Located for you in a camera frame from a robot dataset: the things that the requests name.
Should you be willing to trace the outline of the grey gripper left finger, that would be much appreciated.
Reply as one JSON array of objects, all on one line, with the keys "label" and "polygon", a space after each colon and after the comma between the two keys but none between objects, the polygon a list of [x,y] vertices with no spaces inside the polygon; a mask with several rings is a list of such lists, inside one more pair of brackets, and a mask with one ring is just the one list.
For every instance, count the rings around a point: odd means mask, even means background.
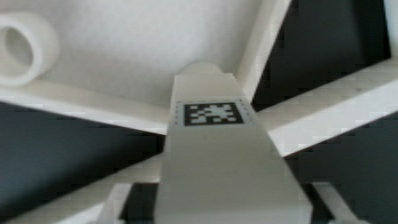
[{"label": "grey gripper left finger", "polygon": [[96,224],[127,224],[123,219],[123,211],[132,192],[132,183],[118,183],[111,190],[109,198],[105,200]]}]

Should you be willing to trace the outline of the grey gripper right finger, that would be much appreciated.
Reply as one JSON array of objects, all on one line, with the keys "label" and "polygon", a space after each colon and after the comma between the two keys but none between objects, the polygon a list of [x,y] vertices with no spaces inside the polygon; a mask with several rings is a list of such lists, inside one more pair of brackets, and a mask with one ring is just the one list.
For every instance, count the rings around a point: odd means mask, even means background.
[{"label": "grey gripper right finger", "polygon": [[315,182],[315,190],[318,192],[326,207],[333,214],[329,224],[372,224],[363,220],[349,207],[347,201],[331,182]]}]

